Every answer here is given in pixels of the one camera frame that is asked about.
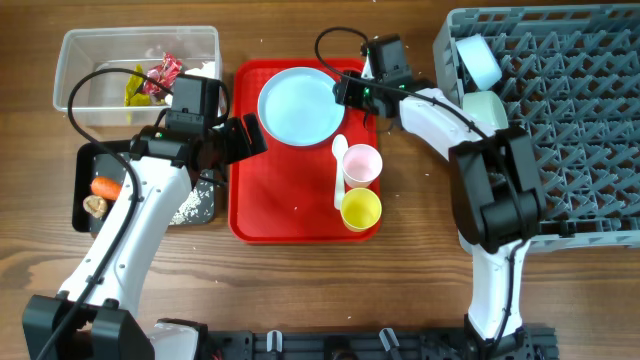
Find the yellow plastic cup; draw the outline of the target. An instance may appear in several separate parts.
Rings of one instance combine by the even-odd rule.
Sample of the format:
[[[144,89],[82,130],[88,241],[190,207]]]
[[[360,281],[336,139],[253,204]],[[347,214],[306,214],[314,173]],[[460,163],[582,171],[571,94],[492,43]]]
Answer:
[[[353,232],[363,232],[378,223],[382,214],[379,196],[368,188],[349,190],[340,206],[344,225]]]

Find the white rice pile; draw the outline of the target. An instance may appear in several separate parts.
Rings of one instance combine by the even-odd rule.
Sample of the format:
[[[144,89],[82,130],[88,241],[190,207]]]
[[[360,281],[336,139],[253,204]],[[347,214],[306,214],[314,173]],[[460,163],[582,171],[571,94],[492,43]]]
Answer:
[[[215,200],[212,187],[194,189],[173,215],[170,225],[186,226],[206,224],[215,215]]]

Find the pink plastic cup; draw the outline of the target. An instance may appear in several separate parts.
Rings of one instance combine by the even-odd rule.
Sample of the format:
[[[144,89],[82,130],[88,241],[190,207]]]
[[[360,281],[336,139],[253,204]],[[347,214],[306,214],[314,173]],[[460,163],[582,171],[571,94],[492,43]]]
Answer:
[[[366,188],[381,174],[383,160],[378,150],[367,144],[350,146],[343,156],[342,171],[351,188]]]

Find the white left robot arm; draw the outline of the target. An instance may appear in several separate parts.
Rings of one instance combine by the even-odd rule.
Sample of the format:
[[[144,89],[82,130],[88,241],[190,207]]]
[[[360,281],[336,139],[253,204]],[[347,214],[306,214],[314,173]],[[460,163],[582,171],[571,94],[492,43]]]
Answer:
[[[250,113],[211,127],[206,118],[167,116],[146,126],[119,161],[126,176],[93,245],[53,297],[35,295],[22,322],[33,359],[199,359],[204,324],[162,320],[149,332],[137,323],[142,287],[169,224],[201,172],[267,149]]]

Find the brown mushroom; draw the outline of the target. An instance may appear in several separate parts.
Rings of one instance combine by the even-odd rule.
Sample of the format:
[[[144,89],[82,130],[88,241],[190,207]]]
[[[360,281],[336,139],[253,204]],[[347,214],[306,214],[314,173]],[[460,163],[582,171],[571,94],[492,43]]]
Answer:
[[[98,195],[89,195],[83,200],[84,210],[96,219],[101,219],[108,211],[107,201]]]

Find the light blue bowl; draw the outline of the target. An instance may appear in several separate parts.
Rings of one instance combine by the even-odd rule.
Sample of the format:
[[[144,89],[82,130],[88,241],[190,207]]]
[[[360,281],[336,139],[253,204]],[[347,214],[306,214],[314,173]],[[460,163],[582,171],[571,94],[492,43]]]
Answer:
[[[479,90],[489,90],[501,79],[502,71],[496,57],[480,34],[457,40],[456,48]]]

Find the light blue plate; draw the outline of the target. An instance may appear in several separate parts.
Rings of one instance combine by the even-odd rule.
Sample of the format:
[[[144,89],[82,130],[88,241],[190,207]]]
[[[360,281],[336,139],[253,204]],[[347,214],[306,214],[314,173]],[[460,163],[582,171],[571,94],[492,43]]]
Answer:
[[[272,76],[257,100],[259,120],[278,142],[307,147],[327,140],[341,126],[345,106],[333,94],[336,81],[310,67],[293,67]]]

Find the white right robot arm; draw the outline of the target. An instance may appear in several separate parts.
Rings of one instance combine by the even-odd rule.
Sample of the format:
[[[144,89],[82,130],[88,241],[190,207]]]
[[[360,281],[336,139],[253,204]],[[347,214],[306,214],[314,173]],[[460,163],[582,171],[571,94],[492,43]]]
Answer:
[[[453,216],[473,262],[464,355],[499,359],[529,349],[521,279],[545,211],[529,135],[473,118],[427,81],[384,82],[345,71],[334,95],[341,105],[398,121],[448,162]]]

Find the orange carrot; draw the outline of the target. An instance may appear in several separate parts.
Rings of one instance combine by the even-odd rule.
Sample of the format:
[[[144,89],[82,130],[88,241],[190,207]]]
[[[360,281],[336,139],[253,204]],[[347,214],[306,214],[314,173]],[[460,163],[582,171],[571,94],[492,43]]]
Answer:
[[[94,195],[106,200],[116,201],[120,195],[122,186],[110,178],[98,176],[93,179],[90,188]]]

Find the white plastic spoon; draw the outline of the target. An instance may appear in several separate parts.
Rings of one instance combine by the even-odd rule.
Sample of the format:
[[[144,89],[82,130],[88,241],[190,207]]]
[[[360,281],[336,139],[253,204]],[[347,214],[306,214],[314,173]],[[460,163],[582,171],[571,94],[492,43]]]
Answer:
[[[332,154],[336,160],[336,180],[334,188],[334,207],[341,209],[341,203],[345,196],[345,183],[343,174],[343,159],[348,150],[348,140],[343,134],[335,136],[332,143]]]

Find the green bowl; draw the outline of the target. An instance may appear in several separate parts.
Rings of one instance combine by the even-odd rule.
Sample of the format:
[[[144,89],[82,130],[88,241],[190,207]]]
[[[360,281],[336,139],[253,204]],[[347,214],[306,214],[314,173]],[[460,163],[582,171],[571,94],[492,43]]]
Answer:
[[[491,124],[497,129],[509,127],[505,108],[498,95],[492,91],[465,94],[462,109],[476,120]]]

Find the red plastic tray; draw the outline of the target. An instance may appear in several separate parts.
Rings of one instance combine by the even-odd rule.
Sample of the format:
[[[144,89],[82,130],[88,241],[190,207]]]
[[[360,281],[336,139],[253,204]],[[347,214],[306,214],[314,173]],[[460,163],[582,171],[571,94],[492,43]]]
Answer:
[[[259,59],[243,64],[235,75],[234,115],[258,114],[259,93],[280,71],[294,67],[321,70],[314,59]],[[363,127],[364,113],[347,109],[338,134],[349,145],[378,148],[378,136]],[[310,147],[294,147],[270,136],[258,121],[268,150],[230,165],[228,223],[233,234],[251,244],[363,242],[380,222],[363,232],[350,231],[333,203],[336,160],[332,135]]]

